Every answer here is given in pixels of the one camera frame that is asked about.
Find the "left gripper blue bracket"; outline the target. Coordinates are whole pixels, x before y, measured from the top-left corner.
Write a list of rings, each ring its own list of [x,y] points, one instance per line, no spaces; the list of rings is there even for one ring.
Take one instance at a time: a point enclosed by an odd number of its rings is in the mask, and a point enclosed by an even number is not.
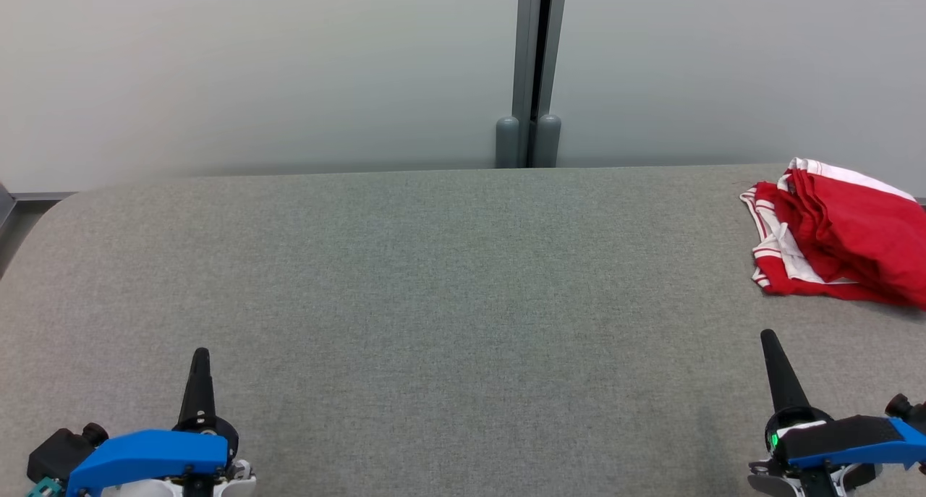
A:
[[[211,353],[197,348],[171,430],[104,441],[67,478],[67,496],[254,496],[255,471],[236,458],[237,431],[217,417]]]

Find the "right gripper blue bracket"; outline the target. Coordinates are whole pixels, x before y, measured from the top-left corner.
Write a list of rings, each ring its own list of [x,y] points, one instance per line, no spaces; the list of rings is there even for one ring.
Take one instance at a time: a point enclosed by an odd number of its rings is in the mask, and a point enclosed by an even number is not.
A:
[[[760,333],[775,414],[765,429],[768,458],[749,464],[749,484],[768,496],[850,496],[884,465],[924,471],[924,421],[855,415],[833,419],[810,407],[773,329]]]

